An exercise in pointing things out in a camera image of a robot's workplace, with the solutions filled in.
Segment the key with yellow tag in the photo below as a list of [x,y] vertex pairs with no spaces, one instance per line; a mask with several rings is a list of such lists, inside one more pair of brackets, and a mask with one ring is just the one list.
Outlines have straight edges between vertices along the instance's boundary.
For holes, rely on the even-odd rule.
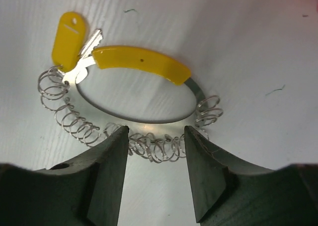
[[103,39],[102,30],[95,29],[91,37],[86,39],[88,24],[77,12],[66,12],[59,20],[52,50],[53,63],[58,70],[79,84],[87,77],[87,67],[77,67],[80,60],[87,59],[94,64],[91,53]]

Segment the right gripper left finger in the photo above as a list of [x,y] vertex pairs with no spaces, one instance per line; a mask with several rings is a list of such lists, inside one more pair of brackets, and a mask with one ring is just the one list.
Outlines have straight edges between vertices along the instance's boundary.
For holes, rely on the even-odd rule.
[[0,166],[3,226],[115,226],[128,158],[128,127],[50,169]]

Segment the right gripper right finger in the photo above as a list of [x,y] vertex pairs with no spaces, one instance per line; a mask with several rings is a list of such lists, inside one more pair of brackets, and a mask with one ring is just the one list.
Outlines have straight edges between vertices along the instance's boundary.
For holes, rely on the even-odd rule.
[[202,226],[315,226],[318,166],[278,170],[247,162],[184,129],[196,222]]

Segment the large keyring with yellow handle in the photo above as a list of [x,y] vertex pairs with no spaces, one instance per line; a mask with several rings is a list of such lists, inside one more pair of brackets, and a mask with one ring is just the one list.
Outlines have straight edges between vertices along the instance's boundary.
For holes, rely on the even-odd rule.
[[155,163],[186,156],[185,126],[204,131],[223,115],[220,97],[207,97],[187,66],[141,47],[84,47],[72,70],[50,67],[37,88],[74,139],[91,148],[127,126],[128,153]]

